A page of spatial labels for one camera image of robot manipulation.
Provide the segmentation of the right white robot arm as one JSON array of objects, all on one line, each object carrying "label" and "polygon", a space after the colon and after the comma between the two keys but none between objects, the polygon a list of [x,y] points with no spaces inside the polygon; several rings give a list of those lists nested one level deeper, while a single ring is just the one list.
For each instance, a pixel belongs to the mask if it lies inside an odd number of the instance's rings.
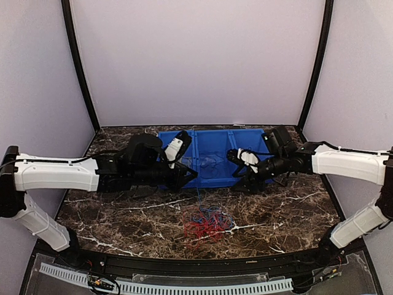
[{"label": "right white robot arm", "polygon": [[379,196],[352,216],[329,228],[313,254],[325,267],[354,240],[392,223],[392,151],[366,151],[334,146],[326,141],[307,141],[297,146],[284,126],[262,134],[268,151],[230,149],[227,159],[237,165],[234,188],[244,192],[264,190],[266,181],[291,173],[333,175],[379,185]]}]

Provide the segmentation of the blue three-compartment plastic bin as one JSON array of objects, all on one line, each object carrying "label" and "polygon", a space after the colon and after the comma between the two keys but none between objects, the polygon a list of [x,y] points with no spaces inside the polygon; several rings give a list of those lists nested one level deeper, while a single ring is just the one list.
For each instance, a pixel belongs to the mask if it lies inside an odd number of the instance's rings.
[{"label": "blue three-compartment plastic bin", "polygon": [[232,187],[239,178],[232,177],[237,165],[227,160],[230,149],[250,149],[267,153],[262,139],[264,130],[188,130],[192,143],[181,158],[181,163],[198,172],[196,187],[199,189]]}]

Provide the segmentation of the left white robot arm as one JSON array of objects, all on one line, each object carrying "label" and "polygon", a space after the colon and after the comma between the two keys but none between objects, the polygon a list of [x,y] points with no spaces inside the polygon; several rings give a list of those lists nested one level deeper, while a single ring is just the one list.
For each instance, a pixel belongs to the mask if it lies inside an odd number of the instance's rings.
[{"label": "left white robot arm", "polygon": [[35,189],[74,189],[114,193],[133,186],[165,186],[178,191],[198,173],[181,163],[192,137],[181,131],[163,145],[152,134],[130,138],[126,148],[108,150],[80,159],[36,157],[9,146],[1,163],[1,217],[20,222],[45,241],[73,268],[87,255],[79,249],[76,233],[54,221],[28,194]]}]

